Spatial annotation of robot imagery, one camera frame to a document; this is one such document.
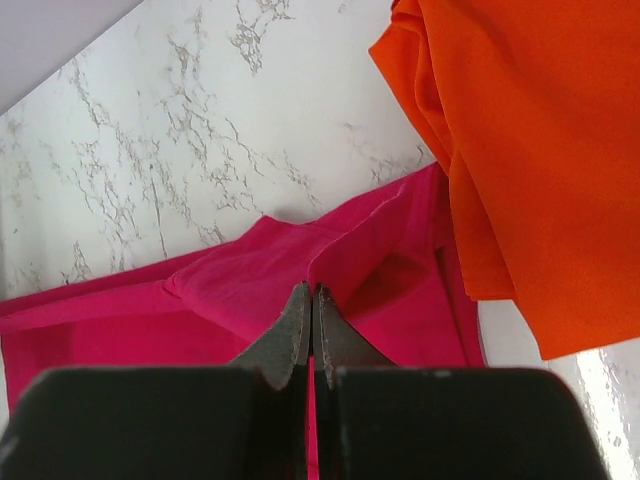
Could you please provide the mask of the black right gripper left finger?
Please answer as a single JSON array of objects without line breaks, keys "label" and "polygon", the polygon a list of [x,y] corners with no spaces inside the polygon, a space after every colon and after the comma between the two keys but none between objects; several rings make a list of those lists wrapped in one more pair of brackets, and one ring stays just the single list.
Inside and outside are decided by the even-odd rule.
[{"label": "black right gripper left finger", "polygon": [[311,291],[296,285],[275,323],[229,365],[252,373],[247,479],[306,479]]}]

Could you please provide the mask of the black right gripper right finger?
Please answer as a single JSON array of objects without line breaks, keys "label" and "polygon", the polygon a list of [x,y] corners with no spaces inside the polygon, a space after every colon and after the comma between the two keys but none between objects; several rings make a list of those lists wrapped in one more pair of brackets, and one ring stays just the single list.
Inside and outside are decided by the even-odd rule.
[{"label": "black right gripper right finger", "polygon": [[315,419],[321,479],[342,474],[337,370],[390,367],[393,362],[345,320],[330,289],[319,284],[312,303]]}]

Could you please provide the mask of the magenta t shirt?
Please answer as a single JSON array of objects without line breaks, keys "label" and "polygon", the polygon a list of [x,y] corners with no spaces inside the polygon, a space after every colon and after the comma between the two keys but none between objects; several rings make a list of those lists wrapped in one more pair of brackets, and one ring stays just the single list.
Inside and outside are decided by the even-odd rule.
[{"label": "magenta t shirt", "polygon": [[345,318],[404,367],[481,367],[437,165],[291,224],[265,216],[239,239],[1,305],[7,400],[58,367],[209,366],[238,355],[295,285],[326,286]]}]

